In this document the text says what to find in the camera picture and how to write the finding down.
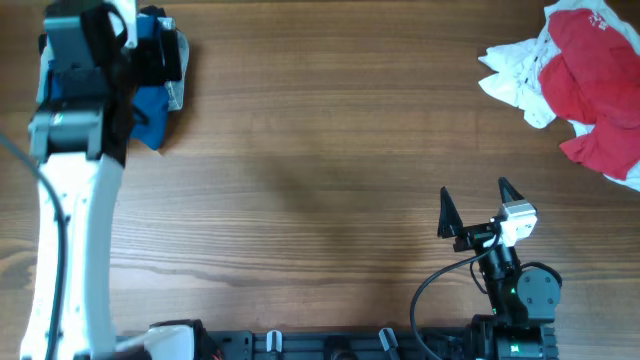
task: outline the red cloth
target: red cloth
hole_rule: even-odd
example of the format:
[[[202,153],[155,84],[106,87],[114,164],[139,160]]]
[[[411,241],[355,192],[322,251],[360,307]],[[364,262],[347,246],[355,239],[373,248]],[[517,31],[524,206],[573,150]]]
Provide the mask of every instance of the red cloth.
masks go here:
[[[640,57],[589,9],[557,11],[549,33],[562,54],[538,80],[551,109],[594,131],[560,145],[577,163],[626,180],[640,160]]]

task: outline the black clamp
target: black clamp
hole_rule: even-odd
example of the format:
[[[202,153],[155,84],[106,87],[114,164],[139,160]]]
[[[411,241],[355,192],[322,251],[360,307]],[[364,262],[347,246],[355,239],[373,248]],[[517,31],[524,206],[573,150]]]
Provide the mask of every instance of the black clamp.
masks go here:
[[[213,341],[209,334],[207,334],[207,329],[202,325],[202,320],[172,320],[172,321],[163,321],[159,323],[152,324],[150,328],[162,327],[162,326],[176,326],[176,325],[187,325],[193,329],[193,338],[195,342],[194,346],[194,360],[223,360],[222,350],[218,346],[218,344]]]
[[[380,330],[378,336],[380,337],[384,352],[387,353],[387,358],[389,360],[400,360],[398,340],[396,339],[396,334],[393,332],[393,329],[384,328]]]

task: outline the blue cloth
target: blue cloth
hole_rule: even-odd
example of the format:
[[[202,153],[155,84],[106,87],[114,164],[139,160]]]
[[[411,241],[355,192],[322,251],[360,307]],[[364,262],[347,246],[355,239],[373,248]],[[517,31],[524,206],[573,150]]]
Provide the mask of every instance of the blue cloth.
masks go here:
[[[160,24],[155,16],[139,16],[136,23],[138,38],[155,37],[159,41]],[[134,118],[138,123],[131,132],[131,138],[142,141],[152,150],[158,150],[164,141],[169,117],[167,89],[164,86],[142,86],[133,97],[133,106],[148,118],[148,123],[143,124],[146,119],[141,119],[134,112]]]

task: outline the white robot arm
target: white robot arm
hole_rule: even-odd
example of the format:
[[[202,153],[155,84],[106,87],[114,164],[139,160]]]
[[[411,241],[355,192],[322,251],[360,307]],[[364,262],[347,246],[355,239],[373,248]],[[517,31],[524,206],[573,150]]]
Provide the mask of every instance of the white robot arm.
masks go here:
[[[44,26],[55,65],[41,83],[46,99],[29,132],[31,156],[51,188],[39,185],[35,294],[21,359],[194,359],[192,324],[155,327],[117,344],[111,322],[111,224],[133,126],[130,99],[143,85],[131,76],[137,70],[136,9],[135,0],[47,8]]]

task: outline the crumpled cloth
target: crumpled cloth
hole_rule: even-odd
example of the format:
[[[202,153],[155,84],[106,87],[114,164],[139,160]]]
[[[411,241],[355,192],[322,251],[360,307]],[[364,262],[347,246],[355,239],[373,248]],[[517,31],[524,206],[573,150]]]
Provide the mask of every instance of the crumpled cloth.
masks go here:
[[[560,10],[590,9],[608,26],[620,33],[636,54],[640,54],[640,37],[631,25],[622,22],[603,0],[560,0],[545,8],[547,23],[537,39],[529,39],[515,44],[489,48],[487,55],[479,60],[497,71],[479,82],[489,95],[512,106],[524,110],[524,119],[535,128],[544,128],[556,118],[542,93],[538,77],[542,70],[561,53],[549,33],[549,18]],[[570,121],[576,136],[585,135],[595,127],[585,127],[577,121]],[[626,180],[607,178],[640,191],[640,162],[633,165],[626,174]]]

